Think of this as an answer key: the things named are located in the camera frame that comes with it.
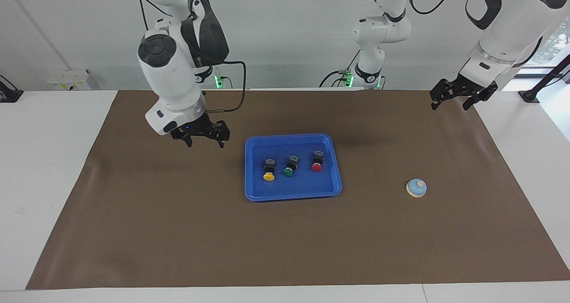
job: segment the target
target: blue tray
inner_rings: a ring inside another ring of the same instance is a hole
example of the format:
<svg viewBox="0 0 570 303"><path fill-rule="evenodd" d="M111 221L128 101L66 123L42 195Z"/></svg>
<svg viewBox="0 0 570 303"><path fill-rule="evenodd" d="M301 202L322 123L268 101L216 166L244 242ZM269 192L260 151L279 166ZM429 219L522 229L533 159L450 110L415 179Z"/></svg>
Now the blue tray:
<svg viewBox="0 0 570 303"><path fill-rule="evenodd" d="M319 173L311 170L316 149L325 152ZM299 156L301 161L294 176L288 178L282 171L291 154ZM263 166L267 158L277 161L273 182L263 179ZM342 191L332 138L326 134L252 137L246 142L245 160L246 196L253 202L324 198L336 196Z"/></svg>

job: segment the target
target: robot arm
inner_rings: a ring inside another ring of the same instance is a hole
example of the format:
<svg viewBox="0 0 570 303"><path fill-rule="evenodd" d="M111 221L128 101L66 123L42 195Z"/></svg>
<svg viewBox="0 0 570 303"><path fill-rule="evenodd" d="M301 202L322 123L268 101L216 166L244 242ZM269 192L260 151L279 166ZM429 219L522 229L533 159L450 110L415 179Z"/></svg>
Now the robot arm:
<svg viewBox="0 0 570 303"><path fill-rule="evenodd" d="M229 49L209 0L151 0L173 15L146 32L138 48L138 61L158 102L146 119L160 135L171 133L190 147L192 136L229 140L224 121L211 123L206 101L195 83L194 68L219 65Z"/></svg>
<svg viewBox="0 0 570 303"><path fill-rule="evenodd" d="M495 79L520 60L564 12L568 0L484 0L487 11L475 18L466 13L483 37L469 54L456 80L440 80L431 90L432 109L457 96L468 96L464 109L488 100L497 90Z"/></svg>
<svg viewBox="0 0 570 303"><path fill-rule="evenodd" d="M380 17L366 17L354 25L352 37L360 46L360 58L351 68L354 86L373 88L379 82L385 53L380 44L406 40L411 22L406 17L407 0L377 0L384 11Z"/></svg>

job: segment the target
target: green button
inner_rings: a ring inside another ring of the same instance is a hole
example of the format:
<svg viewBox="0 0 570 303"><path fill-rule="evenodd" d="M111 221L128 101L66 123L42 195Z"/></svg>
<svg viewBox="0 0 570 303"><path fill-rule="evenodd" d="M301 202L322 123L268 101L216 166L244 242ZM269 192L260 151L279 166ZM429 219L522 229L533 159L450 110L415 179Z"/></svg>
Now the green button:
<svg viewBox="0 0 570 303"><path fill-rule="evenodd" d="M293 177L293 170L287 167L286 169L283 170L283 175L285 175L286 177Z"/></svg>

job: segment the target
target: white table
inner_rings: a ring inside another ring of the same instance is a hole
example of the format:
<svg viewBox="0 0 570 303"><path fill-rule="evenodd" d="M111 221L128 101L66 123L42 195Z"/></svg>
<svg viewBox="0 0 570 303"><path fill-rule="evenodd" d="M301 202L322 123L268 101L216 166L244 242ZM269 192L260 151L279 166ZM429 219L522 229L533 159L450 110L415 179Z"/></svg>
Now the white table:
<svg viewBox="0 0 570 303"><path fill-rule="evenodd" d="M0 105L0 302L570 301L570 281L23 291L115 95L27 92ZM516 93L496 93L476 108L570 267L570 142L540 105Z"/></svg>

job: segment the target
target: blue dome object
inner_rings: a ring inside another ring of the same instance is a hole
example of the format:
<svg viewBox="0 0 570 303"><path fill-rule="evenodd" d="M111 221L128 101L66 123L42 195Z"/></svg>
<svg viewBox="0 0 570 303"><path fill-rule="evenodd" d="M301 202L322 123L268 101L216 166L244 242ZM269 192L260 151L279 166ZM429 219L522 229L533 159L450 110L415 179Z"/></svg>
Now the blue dome object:
<svg viewBox="0 0 570 303"><path fill-rule="evenodd" d="M427 189L428 189L428 186L426 185L426 182L422 181L419 178L415 178L415 179L407 182L407 185L406 185L407 192L411 196L414 196L415 198L420 198L420 197L426 195L426 192L428 191Z"/></svg>

